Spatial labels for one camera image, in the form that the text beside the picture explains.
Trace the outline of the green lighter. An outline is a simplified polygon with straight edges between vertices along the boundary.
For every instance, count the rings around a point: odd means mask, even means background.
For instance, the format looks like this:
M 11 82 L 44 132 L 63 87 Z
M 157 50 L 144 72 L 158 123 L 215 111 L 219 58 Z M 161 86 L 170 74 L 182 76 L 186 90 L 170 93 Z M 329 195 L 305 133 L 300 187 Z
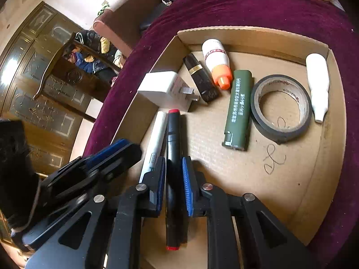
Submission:
M 222 142 L 225 148 L 246 151 L 251 89 L 252 73 L 249 70 L 235 70 Z

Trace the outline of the white cylindrical stick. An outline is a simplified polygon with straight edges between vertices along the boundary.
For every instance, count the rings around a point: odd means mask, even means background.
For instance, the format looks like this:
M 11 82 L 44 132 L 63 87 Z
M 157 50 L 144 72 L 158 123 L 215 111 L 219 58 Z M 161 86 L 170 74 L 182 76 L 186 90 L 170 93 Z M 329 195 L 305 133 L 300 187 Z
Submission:
M 152 172 L 155 169 L 156 161 L 160 156 L 164 135 L 167 129 L 167 113 L 158 111 L 155 118 L 155 123 L 151 132 L 151 137 L 145 153 L 145 158 L 140 173 L 139 183 L 144 180 L 145 174 Z

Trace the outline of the seated person dark jacket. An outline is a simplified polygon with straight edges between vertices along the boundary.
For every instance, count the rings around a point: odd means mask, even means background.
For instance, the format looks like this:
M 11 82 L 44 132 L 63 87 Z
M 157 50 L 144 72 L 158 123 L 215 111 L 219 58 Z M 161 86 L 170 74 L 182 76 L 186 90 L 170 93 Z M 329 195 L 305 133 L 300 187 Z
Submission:
M 94 30 L 77 32 L 73 43 L 64 51 L 63 58 L 111 86 L 126 59 L 109 39 L 100 36 Z

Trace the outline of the black marker red cap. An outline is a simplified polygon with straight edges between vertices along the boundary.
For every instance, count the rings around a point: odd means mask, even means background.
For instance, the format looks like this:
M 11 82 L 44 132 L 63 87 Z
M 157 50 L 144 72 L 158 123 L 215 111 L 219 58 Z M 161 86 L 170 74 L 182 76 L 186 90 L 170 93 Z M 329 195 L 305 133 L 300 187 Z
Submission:
M 183 173 L 181 170 L 181 114 L 168 112 L 166 155 L 166 249 L 176 251 L 183 240 Z

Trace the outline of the wooden cabinet glass doors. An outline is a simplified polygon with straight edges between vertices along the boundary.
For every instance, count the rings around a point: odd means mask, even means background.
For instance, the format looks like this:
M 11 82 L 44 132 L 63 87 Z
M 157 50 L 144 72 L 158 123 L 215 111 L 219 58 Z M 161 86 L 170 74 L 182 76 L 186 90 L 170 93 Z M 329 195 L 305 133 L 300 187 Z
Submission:
M 70 161 L 82 119 L 33 96 L 56 51 L 80 26 L 41 2 L 1 53 L 1 118 L 22 120 L 35 172 L 43 177 Z

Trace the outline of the white cube charger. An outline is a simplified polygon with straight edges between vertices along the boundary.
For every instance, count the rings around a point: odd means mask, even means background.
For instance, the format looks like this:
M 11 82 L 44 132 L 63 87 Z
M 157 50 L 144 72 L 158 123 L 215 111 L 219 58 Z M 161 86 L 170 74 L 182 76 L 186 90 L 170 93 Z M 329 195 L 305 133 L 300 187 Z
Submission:
M 159 108 L 178 109 L 187 112 L 200 96 L 176 72 L 150 72 L 144 76 L 138 93 Z

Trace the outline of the small white bottle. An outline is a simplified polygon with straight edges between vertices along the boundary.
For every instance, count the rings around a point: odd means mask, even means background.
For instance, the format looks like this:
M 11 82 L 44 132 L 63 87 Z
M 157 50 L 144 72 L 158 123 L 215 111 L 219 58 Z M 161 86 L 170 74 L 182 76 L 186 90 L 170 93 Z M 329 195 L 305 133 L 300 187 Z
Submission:
M 328 111 L 330 87 L 327 62 L 322 55 L 314 53 L 306 57 L 305 63 L 315 122 L 322 123 Z

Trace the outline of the maroon velvet tablecloth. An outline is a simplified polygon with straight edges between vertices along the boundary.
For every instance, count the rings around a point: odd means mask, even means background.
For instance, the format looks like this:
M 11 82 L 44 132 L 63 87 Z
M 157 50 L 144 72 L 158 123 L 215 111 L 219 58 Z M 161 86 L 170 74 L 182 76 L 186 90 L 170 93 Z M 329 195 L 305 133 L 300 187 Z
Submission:
M 256 26 L 329 45 L 341 73 L 347 112 L 344 163 L 337 191 L 309 249 L 322 268 L 358 267 L 358 0 L 343 9 L 320 0 L 176 0 L 144 32 L 108 94 L 85 155 L 108 146 L 144 75 L 181 30 Z

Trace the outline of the shallow cardboard box tray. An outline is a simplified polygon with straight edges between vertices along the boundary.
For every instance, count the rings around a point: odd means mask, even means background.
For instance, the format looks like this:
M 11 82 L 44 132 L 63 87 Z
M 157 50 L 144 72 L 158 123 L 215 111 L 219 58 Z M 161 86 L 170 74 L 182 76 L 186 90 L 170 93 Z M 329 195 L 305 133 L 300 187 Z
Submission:
M 185 153 L 207 180 L 232 195 L 253 193 L 305 245 L 325 218 L 337 189 L 346 143 L 346 105 L 335 56 L 327 44 L 295 33 L 263 27 L 202 27 L 182 30 L 172 38 L 149 72 L 175 71 L 195 87 L 183 65 L 192 52 L 204 64 L 202 43 L 216 38 L 225 45 L 232 69 L 248 69 L 254 82 L 271 74 L 294 78 L 310 94 L 305 59 L 311 53 L 327 61 L 329 106 L 322 124 L 314 116 L 298 139 L 276 145 L 250 121 L 247 151 L 221 146 L 229 93 L 206 105 L 193 103 L 184 124 Z M 111 144 L 126 138 L 147 148 L 158 107 L 136 94 Z M 207 268 L 206 220 L 189 222 L 188 243 L 166 250 L 165 212 L 144 222 L 140 268 Z

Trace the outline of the white glue bottle orange cap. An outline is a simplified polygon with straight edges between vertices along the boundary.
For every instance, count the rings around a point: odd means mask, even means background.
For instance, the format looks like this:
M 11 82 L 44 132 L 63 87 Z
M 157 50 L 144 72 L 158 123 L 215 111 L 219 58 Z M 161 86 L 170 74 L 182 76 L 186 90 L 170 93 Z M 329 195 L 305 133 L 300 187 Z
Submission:
M 222 43 L 217 39 L 207 39 L 202 44 L 202 53 L 212 79 L 221 90 L 228 90 L 233 80 L 229 57 Z

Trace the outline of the black tape roll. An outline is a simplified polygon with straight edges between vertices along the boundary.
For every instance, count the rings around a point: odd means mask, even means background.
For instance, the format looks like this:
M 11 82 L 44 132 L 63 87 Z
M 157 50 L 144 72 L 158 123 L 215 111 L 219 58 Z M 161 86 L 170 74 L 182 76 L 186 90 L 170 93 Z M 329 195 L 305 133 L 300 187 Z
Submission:
M 257 130 L 280 145 L 307 132 L 312 109 L 303 85 L 275 74 L 261 78 L 252 88 L 251 114 Z

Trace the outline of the black gold lipstick tube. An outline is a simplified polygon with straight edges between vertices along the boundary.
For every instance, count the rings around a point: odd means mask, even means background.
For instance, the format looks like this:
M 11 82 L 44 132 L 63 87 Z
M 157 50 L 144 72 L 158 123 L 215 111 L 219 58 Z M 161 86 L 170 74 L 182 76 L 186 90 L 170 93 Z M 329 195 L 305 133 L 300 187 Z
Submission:
M 195 83 L 201 98 L 209 103 L 219 97 L 219 91 L 210 78 L 208 71 L 201 65 L 194 54 L 188 54 L 183 58 L 193 82 Z

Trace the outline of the wooden chair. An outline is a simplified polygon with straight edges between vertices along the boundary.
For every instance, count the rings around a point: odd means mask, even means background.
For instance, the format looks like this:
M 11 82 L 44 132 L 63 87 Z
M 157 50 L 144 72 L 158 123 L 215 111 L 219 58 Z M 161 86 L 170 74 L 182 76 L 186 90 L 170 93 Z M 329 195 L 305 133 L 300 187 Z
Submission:
M 94 123 L 96 119 L 85 112 L 82 112 L 70 104 L 64 103 L 49 93 L 47 93 L 44 88 L 46 86 L 46 81 L 52 75 L 55 78 L 62 80 L 65 83 L 68 83 L 71 86 L 74 86 L 76 89 L 82 91 L 85 94 L 90 95 L 92 98 L 95 98 L 98 101 L 105 101 L 110 87 L 105 84 L 101 79 L 97 78 L 95 75 L 88 74 L 85 71 L 79 69 L 74 64 L 63 58 L 63 53 L 70 45 L 73 43 L 75 33 L 73 33 L 68 39 L 68 41 L 55 53 L 52 57 L 52 60 L 48 64 L 44 74 L 41 77 L 39 88 L 35 95 L 33 96 L 34 100 L 37 100 L 41 96 L 46 97 L 62 108 L 72 112 L 75 115 L 78 115 L 89 122 Z

